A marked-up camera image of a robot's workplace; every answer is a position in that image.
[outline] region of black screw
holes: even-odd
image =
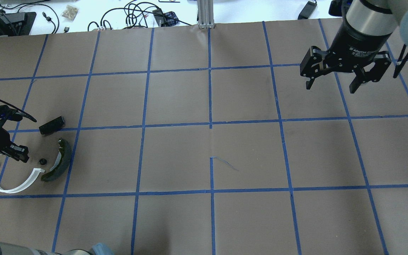
[[[47,160],[46,160],[46,159],[41,158],[41,159],[39,160],[39,165],[44,166],[44,165],[46,165],[46,164],[47,164]]]

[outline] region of white floor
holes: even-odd
[[[35,0],[0,0],[2,4],[29,3]],[[197,5],[194,0],[176,0],[180,3],[160,3],[158,0],[150,1],[162,8],[164,12],[174,11],[181,21],[190,24],[196,24]],[[69,27],[69,32],[86,31],[87,25],[91,21],[100,23],[102,15],[111,8],[123,7],[129,0],[51,0],[43,4],[52,7],[59,16],[60,27],[58,33],[62,33],[64,27]],[[300,11],[308,0],[214,0],[215,23],[243,23],[256,21],[286,21],[297,19]],[[328,8],[331,0],[317,0],[317,8],[311,15],[311,19],[331,18],[328,14]],[[74,21],[69,21],[61,17],[61,13],[67,5],[74,5],[79,8],[78,15]],[[42,17],[42,12],[50,16],[57,23],[56,16],[45,6],[28,6],[21,11],[35,11],[37,18],[34,22],[31,34],[49,34],[53,25]],[[125,14],[123,10],[115,10],[105,16],[114,29],[122,29],[125,25]],[[148,26],[157,26],[154,24],[152,15],[148,17]]]

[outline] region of grid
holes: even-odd
[[[328,41],[324,33],[324,28],[322,26],[322,22],[319,19],[319,26],[322,31],[322,36],[325,41],[325,45],[328,47]],[[299,63],[291,63],[291,64],[273,64],[272,61],[272,53],[270,49],[270,43],[268,39],[268,33],[267,33],[267,28],[265,23],[262,23],[263,27],[263,32],[265,35],[265,42],[267,45],[267,51],[268,51],[268,57],[269,57],[269,65],[254,65],[254,66],[233,66],[233,67],[211,67],[211,30],[208,30],[208,62],[209,65],[205,68],[189,68],[189,69],[169,69],[169,70],[151,70],[151,59],[152,59],[152,47],[153,47],[153,42],[154,42],[154,32],[156,29],[152,29],[151,32],[151,39],[150,39],[150,44],[149,44],[149,60],[148,60],[148,67],[146,71],[132,71],[132,72],[118,72],[118,73],[93,73],[93,67],[94,67],[94,60],[96,58],[96,53],[97,53],[97,47],[100,39],[100,32],[97,34],[97,40],[95,42],[95,48],[93,52],[93,57],[92,57],[92,63],[91,63],[91,68],[89,70],[88,74],[71,74],[71,75],[55,75],[55,76],[36,76],[37,70],[40,64],[40,61],[42,59],[42,54],[44,52],[45,46],[47,44],[47,40],[49,39],[49,36],[46,35],[44,39],[44,44],[42,46],[42,50],[40,52],[36,68],[34,71],[34,74],[32,77],[21,77],[21,78],[3,78],[0,80],[20,80],[20,79],[25,79],[25,80],[30,80],[31,83],[28,88],[28,92],[26,94],[26,97],[24,99],[24,104],[23,104],[23,110],[26,107],[26,103],[29,98],[29,94],[32,88],[32,84],[35,79],[49,79],[49,78],[61,78],[61,77],[87,77],[87,83],[86,83],[86,89],[84,92],[84,98],[83,102],[81,104],[81,112],[80,112],[80,117],[79,117],[79,122],[78,122],[78,127],[77,128],[67,128],[63,129],[64,131],[76,131],[76,137],[75,137],[75,143],[73,146],[73,153],[72,153],[72,160],[70,163],[70,167],[67,173],[67,179],[65,182],[65,187],[62,195],[0,195],[0,199],[23,199],[23,198],[49,198],[49,197],[58,197],[62,198],[61,201],[61,206],[60,206],[60,212],[58,215],[58,220],[57,220],[57,225],[56,225],[56,230],[55,230],[55,237],[52,245],[52,251],[55,251],[56,247],[56,242],[58,238],[58,233],[59,229],[61,226],[61,218],[62,218],[62,213],[63,213],[63,208],[64,208],[64,203],[67,198],[70,197],[118,197],[118,196],[134,196],[135,197],[135,206],[134,206],[134,216],[133,216],[133,228],[132,228],[132,236],[131,236],[131,254],[134,253],[135,249],[135,237],[136,237],[136,223],[137,223],[137,213],[138,213],[138,200],[140,196],[147,195],[147,196],[160,196],[160,195],[178,195],[178,194],[200,194],[200,193],[210,193],[211,195],[211,229],[212,229],[212,254],[215,255],[216,252],[216,242],[215,242],[215,203],[214,203],[214,194],[216,193],[231,193],[231,192],[289,192],[290,193],[290,205],[292,209],[292,216],[293,216],[293,226],[294,226],[294,231],[295,231],[295,239],[296,239],[296,245],[297,245],[297,250],[298,254],[301,255],[301,242],[300,242],[300,234],[299,234],[299,228],[298,228],[298,219],[296,216],[296,205],[295,205],[295,200],[294,200],[294,192],[296,191],[327,191],[327,190],[367,190],[368,195],[369,195],[369,200],[371,203],[372,211],[374,214],[374,219],[375,223],[377,226],[377,230],[379,232],[379,237],[380,241],[382,244],[382,248],[384,251],[384,254],[388,254],[387,250],[387,245],[384,240],[384,235],[382,232],[382,228],[379,222],[379,217],[377,214],[376,206],[374,203],[373,195],[371,190],[373,189],[385,189],[385,188],[408,188],[408,184],[391,184],[391,185],[370,185],[369,180],[366,174],[366,170],[364,169],[364,163],[363,163],[363,158],[361,156],[360,148],[358,146],[358,141],[356,137],[356,133],[352,124],[352,120],[354,119],[376,119],[376,118],[408,118],[408,115],[390,115],[390,116],[351,116],[346,104],[346,100],[343,94],[343,90],[340,84],[339,76],[338,74],[335,74],[335,78],[338,84],[338,89],[340,92],[340,96],[344,105],[345,117],[333,117],[333,118],[288,118],[288,119],[283,119],[280,111],[280,105],[279,105],[279,100],[278,100],[278,95],[277,95],[277,88],[276,88],[276,81],[275,81],[275,73],[274,73],[274,67],[285,67],[285,66],[298,66],[300,65]],[[390,54],[392,55],[390,46],[387,44],[387,47],[390,51]],[[243,69],[243,68],[270,68],[271,71],[271,76],[272,76],[272,83],[273,83],[273,91],[274,91],[274,97],[275,97],[275,102],[276,102],[276,110],[277,110],[277,119],[265,119],[265,120],[251,120],[251,121],[213,121],[212,119],[212,71],[213,70],[219,70],[219,69]],[[181,71],[200,71],[200,70],[207,70],[208,71],[208,76],[209,76],[209,121],[204,122],[204,123],[169,123],[169,124],[146,124],[146,107],[147,107],[147,99],[148,99],[148,89],[149,89],[149,77],[150,74],[152,73],[162,73],[162,72],[181,72]],[[84,108],[86,104],[86,96],[87,92],[89,90],[89,83],[91,81],[92,76],[101,76],[101,75],[117,75],[117,74],[146,74],[146,90],[145,90],[145,96],[144,96],[144,106],[143,106],[143,115],[142,115],[142,125],[133,125],[133,126],[92,126],[92,127],[81,127],[81,121],[83,119],[83,114],[84,114]],[[400,75],[401,82],[403,84],[403,87],[408,95],[408,87],[406,85],[406,82],[403,78],[402,75]],[[283,123],[288,122],[288,121],[327,121],[327,120],[346,120],[349,123],[350,126],[350,131],[352,133],[353,137],[353,142],[356,147],[356,152],[358,155],[358,160],[361,165],[361,170],[362,174],[364,177],[364,185],[359,185],[359,186],[335,186],[335,187],[293,187],[291,176],[290,176],[290,169],[289,169],[289,162],[288,162],[288,150],[287,150],[287,144],[285,141],[285,134],[284,134],[284,128],[283,128]],[[210,178],[210,189],[203,189],[203,190],[188,190],[188,191],[172,191],[172,192],[141,192],[140,191],[140,182],[141,182],[141,167],[142,167],[142,159],[143,159],[143,149],[144,149],[144,139],[145,139],[145,132],[146,129],[148,128],[156,128],[156,127],[164,127],[164,126],[209,126],[210,129],[213,128],[214,125],[226,125],[226,124],[241,124],[241,123],[278,123],[279,128],[280,128],[280,136],[282,140],[282,149],[284,153],[284,160],[285,160],[285,167],[286,167],[286,173],[287,173],[287,178],[288,178],[288,187],[284,188],[253,188],[253,189],[215,189],[214,188],[214,158],[211,157],[209,159],[209,178]],[[68,194],[68,183],[70,179],[70,174],[71,170],[73,168],[73,160],[75,156],[75,152],[77,149],[77,144],[78,144],[78,138],[80,135],[81,130],[95,130],[95,129],[135,129],[135,128],[141,128],[142,129],[142,134],[141,134],[141,147],[140,147],[140,156],[139,156],[139,163],[138,163],[138,174],[137,174],[137,181],[136,181],[136,191],[135,192],[120,192],[120,193],[86,193],[86,194]],[[15,137],[18,133],[23,133],[23,132],[37,132],[37,129],[19,129],[19,123],[16,126],[16,129],[10,130],[9,132],[12,133],[12,141],[15,140]],[[5,166],[7,164],[7,158],[1,168],[1,173],[0,173],[0,182],[3,177],[4,171],[5,171]]]

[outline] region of black plug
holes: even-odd
[[[50,18],[50,17],[47,17],[47,15],[45,14],[45,12],[42,12],[42,15],[45,17],[45,19],[46,19],[47,21],[51,21],[51,18]]]

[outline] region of white plastic arc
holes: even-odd
[[[24,191],[29,186],[31,186],[34,183],[34,181],[37,179],[37,177],[39,177],[39,174],[43,172],[45,172],[45,170],[42,168],[34,168],[31,175],[28,177],[28,179],[24,181],[20,186],[10,189],[10,190],[5,190],[1,188],[0,186],[0,192],[7,193],[7,194],[14,194],[14,193]]]

